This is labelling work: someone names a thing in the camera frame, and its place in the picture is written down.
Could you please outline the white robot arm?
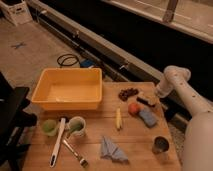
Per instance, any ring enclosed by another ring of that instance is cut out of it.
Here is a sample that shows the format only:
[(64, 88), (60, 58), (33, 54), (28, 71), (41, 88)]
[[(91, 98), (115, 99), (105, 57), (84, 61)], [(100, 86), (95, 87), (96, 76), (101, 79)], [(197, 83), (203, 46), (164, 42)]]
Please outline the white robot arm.
[(165, 98), (173, 90), (192, 116), (185, 132), (182, 171), (213, 171), (213, 106), (189, 84), (189, 69), (167, 66), (155, 94)]

